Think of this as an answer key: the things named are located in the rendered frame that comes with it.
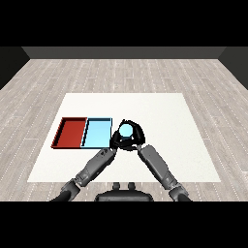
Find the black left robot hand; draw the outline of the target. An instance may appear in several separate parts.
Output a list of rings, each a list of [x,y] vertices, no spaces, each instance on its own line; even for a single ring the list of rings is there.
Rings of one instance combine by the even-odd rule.
[[[123,119],[119,124],[118,129],[112,134],[111,139],[109,141],[109,147],[111,149],[117,150],[118,148],[123,148],[127,145],[127,142],[122,139],[122,136],[120,134],[120,128],[125,122],[126,120]]]

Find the dark grey robot body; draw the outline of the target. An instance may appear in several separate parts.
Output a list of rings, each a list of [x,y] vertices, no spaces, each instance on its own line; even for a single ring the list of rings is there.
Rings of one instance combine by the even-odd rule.
[[[150,194],[138,191],[134,182],[128,183],[127,190],[120,189],[120,183],[114,182],[112,189],[98,194],[95,202],[153,202]]]

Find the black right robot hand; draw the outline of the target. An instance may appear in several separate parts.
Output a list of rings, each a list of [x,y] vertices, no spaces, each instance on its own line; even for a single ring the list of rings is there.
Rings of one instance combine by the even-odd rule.
[[[145,143],[145,136],[141,126],[134,121],[126,120],[124,124],[130,124],[133,127],[133,134],[129,139],[124,139],[127,145],[122,149],[133,151],[141,149],[141,146]]]

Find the light blue shallow open box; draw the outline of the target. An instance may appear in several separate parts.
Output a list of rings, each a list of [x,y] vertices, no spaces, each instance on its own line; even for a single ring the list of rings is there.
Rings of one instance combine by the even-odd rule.
[[[89,117],[81,139],[82,149],[109,147],[112,119],[110,117]]]

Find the red shallow open box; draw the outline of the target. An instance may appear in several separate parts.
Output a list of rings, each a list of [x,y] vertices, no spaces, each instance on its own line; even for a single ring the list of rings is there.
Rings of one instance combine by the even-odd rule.
[[[86,117],[63,117],[54,136],[53,149],[80,149]]]

